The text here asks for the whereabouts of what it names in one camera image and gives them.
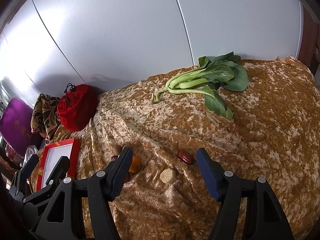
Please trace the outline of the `orange mandarin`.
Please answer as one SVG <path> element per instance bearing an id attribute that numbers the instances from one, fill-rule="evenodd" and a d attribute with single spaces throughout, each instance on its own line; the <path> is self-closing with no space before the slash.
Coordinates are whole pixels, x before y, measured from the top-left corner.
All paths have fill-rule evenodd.
<path id="1" fill-rule="evenodd" d="M 138 156 L 132 157 L 132 163 L 129 169 L 130 173 L 138 173 L 142 168 L 142 162 Z"/>

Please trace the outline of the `red gift box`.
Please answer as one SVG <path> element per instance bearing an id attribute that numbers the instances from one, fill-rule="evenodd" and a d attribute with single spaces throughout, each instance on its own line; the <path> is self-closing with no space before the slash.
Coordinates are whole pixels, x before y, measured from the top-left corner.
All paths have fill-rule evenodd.
<path id="1" fill-rule="evenodd" d="M 81 142 L 77 139 L 67 139 L 45 146 L 37 176 L 37 190 L 45 187 L 50 174 L 61 157 L 67 157 L 70 162 L 66 176 L 75 178 L 80 145 Z"/>

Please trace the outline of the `pale sugarcane chunk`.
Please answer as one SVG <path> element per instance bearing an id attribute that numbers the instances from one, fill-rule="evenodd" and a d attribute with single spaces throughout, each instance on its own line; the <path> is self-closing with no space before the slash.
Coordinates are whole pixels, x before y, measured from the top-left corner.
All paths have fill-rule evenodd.
<path id="1" fill-rule="evenodd" d="M 176 172 L 170 168 L 165 169 L 160 174 L 160 180 L 165 184 L 173 184 L 177 178 L 176 178 Z"/>

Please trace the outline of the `brown longan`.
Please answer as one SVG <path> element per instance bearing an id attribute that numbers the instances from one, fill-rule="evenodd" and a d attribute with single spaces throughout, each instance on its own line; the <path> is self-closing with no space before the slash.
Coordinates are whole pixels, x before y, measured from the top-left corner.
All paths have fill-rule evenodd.
<path id="1" fill-rule="evenodd" d="M 121 145 L 115 144 L 113 147 L 113 155 L 119 156 L 123 150 Z"/>

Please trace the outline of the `red velvet drawstring pouch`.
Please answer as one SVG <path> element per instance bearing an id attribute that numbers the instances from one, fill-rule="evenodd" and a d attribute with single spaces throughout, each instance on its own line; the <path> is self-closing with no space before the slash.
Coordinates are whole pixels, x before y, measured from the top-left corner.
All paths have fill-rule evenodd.
<path id="1" fill-rule="evenodd" d="M 69 83 L 57 105 L 57 113 L 61 124 L 71 132 L 77 132 L 86 127 L 95 115 L 98 106 L 98 95 L 95 88 L 86 85 Z"/>

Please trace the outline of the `brown wooden furniture edge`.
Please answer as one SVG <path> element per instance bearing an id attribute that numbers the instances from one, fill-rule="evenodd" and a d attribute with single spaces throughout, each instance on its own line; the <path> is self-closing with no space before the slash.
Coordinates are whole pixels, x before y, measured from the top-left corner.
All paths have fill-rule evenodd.
<path id="1" fill-rule="evenodd" d="M 316 23 L 307 9 L 303 8 L 303 32 L 299 61 L 305 64 L 313 75 L 319 67 L 319 24 Z"/>

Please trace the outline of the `green bok choy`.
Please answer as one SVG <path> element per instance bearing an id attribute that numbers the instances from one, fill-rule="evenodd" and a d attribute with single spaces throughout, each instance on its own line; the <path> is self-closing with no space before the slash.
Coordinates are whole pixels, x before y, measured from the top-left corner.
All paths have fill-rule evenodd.
<path id="1" fill-rule="evenodd" d="M 219 96 L 219 88 L 232 92 L 243 92 L 248 87 L 245 68 L 239 64 L 241 56 L 234 52 L 220 56 L 202 56 L 199 67 L 171 77 L 157 93 L 151 94 L 153 104 L 160 103 L 161 95 L 202 94 L 208 110 L 226 119 L 233 117 L 227 103 Z"/>

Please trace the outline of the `clear plastic bag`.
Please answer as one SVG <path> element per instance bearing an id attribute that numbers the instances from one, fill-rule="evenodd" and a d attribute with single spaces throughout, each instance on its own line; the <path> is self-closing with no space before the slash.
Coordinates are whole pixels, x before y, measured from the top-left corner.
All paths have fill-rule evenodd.
<path id="1" fill-rule="evenodd" d="M 30 145 L 27 147 L 27 150 L 25 152 L 24 155 L 24 161 L 23 161 L 23 166 L 26 165 L 26 163 L 28 162 L 28 160 L 34 155 L 37 154 L 38 149 L 35 145 Z"/>

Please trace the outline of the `red jujube date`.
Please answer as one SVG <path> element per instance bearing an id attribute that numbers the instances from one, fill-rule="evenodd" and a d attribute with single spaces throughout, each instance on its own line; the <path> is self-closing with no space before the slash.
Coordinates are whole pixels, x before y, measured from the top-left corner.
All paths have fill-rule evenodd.
<path id="1" fill-rule="evenodd" d="M 195 161 L 193 155 L 185 151 L 178 151 L 178 158 L 188 165 L 193 164 Z"/>

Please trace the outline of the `brown floral patterned cloth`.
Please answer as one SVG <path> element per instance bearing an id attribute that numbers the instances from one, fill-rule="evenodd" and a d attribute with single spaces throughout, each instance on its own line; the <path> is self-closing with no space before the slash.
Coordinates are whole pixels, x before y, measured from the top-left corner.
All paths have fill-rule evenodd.
<path id="1" fill-rule="evenodd" d="M 59 97 L 41 93 L 35 102 L 31 117 L 31 132 L 39 134 L 49 142 L 53 139 L 61 121 L 57 113 L 57 105 L 60 102 Z"/>

